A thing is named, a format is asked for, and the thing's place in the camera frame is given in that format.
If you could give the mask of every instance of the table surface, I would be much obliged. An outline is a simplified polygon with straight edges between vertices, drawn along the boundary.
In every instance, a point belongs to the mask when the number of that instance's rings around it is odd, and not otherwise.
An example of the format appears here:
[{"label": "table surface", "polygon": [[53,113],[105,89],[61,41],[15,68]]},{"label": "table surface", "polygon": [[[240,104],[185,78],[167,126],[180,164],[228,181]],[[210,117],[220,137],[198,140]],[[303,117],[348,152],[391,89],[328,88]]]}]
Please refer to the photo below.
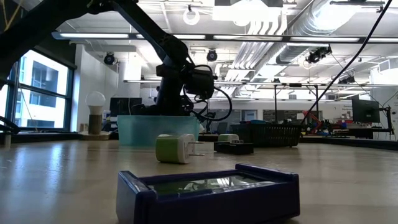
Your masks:
[{"label": "table surface", "polygon": [[233,169],[236,163],[300,175],[301,216],[287,223],[398,220],[398,152],[326,144],[207,154],[164,164],[117,141],[16,144],[0,149],[0,223],[117,223],[119,170],[138,176]]}]

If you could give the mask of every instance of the blue tray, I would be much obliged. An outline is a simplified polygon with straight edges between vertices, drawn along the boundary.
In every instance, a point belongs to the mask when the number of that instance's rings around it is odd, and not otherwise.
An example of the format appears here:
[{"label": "blue tray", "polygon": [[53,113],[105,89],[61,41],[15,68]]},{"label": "blue tray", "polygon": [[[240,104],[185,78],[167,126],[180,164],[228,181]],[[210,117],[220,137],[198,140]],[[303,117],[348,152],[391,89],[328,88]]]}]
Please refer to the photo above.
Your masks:
[{"label": "blue tray", "polygon": [[142,178],[121,171],[116,213],[120,224],[288,219],[300,214],[299,176],[244,164],[235,170]]}]

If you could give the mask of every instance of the robotic arm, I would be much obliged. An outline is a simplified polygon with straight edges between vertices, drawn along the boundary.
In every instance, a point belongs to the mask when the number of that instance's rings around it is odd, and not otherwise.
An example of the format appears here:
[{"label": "robotic arm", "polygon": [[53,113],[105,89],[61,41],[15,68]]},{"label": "robotic arm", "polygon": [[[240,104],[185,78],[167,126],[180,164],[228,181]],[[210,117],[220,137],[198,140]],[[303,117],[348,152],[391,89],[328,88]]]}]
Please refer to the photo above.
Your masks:
[{"label": "robotic arm", "polygon": [[189,57],[187,46],[164,32],[135,0],[43,0],[17,24],[0,35],[0,89],[12,65],[63,22],[86,13],[99,14],[107,11],[118,11],[155,48],[163,62],[156,68],[157,76],[162,77],[156,105],[141,105],[134,109],[134,114],[189,114],[192,102],[189,103],[186,96],[180,96],[183,87],[187,93],[198,95],[202,100],[213,95],[212,71],[197,70]]}]

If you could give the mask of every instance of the black plastic crate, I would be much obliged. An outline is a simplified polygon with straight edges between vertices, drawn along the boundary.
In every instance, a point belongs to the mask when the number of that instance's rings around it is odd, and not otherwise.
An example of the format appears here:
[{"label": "black plastic crate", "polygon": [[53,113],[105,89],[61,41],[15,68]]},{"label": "black plastic crate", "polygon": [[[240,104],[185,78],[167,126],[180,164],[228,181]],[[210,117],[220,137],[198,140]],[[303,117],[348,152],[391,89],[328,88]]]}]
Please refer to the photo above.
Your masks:
[{"label": "black plastic crate", "polygon": [[293,147],[299,143],[301,126],[290,124],[234,124],[231,132],[254,147]]}]

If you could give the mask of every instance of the light blue plastic bin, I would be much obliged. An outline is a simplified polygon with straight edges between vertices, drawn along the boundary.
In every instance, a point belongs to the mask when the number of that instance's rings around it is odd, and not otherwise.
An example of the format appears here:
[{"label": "light blue plastic bin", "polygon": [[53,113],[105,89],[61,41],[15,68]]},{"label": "light blue plastic bin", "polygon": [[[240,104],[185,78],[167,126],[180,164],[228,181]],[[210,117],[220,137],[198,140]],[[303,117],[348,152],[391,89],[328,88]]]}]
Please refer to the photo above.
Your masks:
[{"label": "light blue plastic bin", "polygon": [[199,121],[193,116],[119,115],[121,146],[154,147],[160,134],[193,134],[198,140]]}]

